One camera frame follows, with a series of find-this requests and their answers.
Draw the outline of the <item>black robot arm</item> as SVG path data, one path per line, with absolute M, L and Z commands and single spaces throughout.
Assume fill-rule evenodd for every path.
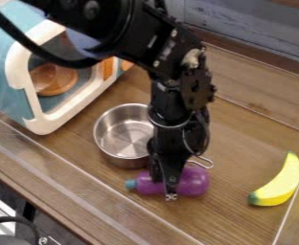
M 153 136 L 146 143 L 149 178 L 173 200 L 181 187 L 186 160 L 209 144 L 207 105 L 216 87 L 205 64 L 205 46 L 164 9 L 164 1 L 21 0 L 69 31 L 83 58 L 66 60 L 27 43 L 31 53 L 71 68 L 85 68 L 109 56 L 140 66 L 150 80 L 146 107 Z

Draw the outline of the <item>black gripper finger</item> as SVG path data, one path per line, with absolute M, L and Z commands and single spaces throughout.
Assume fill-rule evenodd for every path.
M 149 176 L 153 183 L 160 183 L 162 181 L 160 162 L 154 154 L 149 155 Z
M 160 168 L 164 182 L 164 200 L 174 201 L 177 199 L 176 188 L 181 178 L 184 163 L 180 161 L 170 163 L 166 159 L 161 159 Z

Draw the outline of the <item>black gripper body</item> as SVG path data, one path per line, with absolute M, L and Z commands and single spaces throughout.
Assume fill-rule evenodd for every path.
M 146 111 L 153 124 L 153 136 L 146 144 L 150 166 L 182 166 L 189 157 L 201 155 L 208 147 L 208 108 L 189 109 L 178 87 L 152 80 Z

